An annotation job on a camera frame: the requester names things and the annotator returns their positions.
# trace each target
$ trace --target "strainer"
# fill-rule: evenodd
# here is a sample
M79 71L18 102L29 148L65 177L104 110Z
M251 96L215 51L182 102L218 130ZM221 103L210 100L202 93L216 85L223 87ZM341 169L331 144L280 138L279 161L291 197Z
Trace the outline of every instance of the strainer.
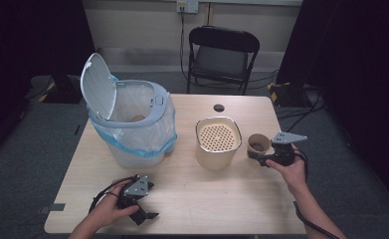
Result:
M230 118L205 118L197 122L196 157L200 165L210 170L227 167L241 146L241 134Z

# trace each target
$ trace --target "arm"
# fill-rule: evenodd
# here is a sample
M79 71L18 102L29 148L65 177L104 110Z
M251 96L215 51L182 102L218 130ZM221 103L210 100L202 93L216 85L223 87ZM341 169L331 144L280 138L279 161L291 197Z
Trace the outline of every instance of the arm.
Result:
M70 239L87 239L93 238L96 232L104 226L107 226L117 219L129 216L132 213L136 212L139 207L129 206L122 210L116 207L117 195L119 195L120 189L127 182L120 183L115 186L104 198L98 203L98 205L93 209L80 222L79 225L74 229L73 233L70 235Z
M281 173L288 185L290 193L296 200L300 213L305 219L337 236L338 238L346 238L340 229L324 213L315 200L314 196L312 196L311 192L309 191L309 188L305 182L305 163L303 160L301 160L299 157L296 157L292 165L282 166L269 159L266 161L266 164ZM308 238L326 238L323 234L315 231L305 224L304 227Z

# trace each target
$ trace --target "chair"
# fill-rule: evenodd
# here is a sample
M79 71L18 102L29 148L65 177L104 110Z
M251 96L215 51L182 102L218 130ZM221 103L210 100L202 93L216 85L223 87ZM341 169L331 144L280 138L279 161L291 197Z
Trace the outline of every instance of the chair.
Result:
M187 94L191 76L240 85L246 93L254 61L260 49L259 40L251 33L213 26L193 29L189 35L190 57Z

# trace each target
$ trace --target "trash can lid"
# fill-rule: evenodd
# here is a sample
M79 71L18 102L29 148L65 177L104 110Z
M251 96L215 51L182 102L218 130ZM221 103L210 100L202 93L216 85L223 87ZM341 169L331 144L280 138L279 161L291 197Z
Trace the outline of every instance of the trash can lid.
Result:
M81 78L82 94L88 108L104 119L109 119L116 100L113 75L98 53L93 53L83 68Z

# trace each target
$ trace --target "wooden table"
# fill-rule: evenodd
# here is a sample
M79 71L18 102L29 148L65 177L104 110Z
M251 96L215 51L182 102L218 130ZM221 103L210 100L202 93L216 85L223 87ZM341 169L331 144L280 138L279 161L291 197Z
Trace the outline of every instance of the wooden table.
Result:
M281 175L247 158L248 137L256 132L273 138L280 126L272 103L264 97L172 95L178 139L172 153L147 168L125 168L88 122L51 211L48 233L71 233L88 214L93 198L114 179L147 175L155 186L138 203L159 216L137 226L125 217L98 233L142 234L303 234L293 197ZM213 106L225 110L217 113ZM207 117L229 117L239 127L242 145L222 171L209 171L196 160L195 125Z

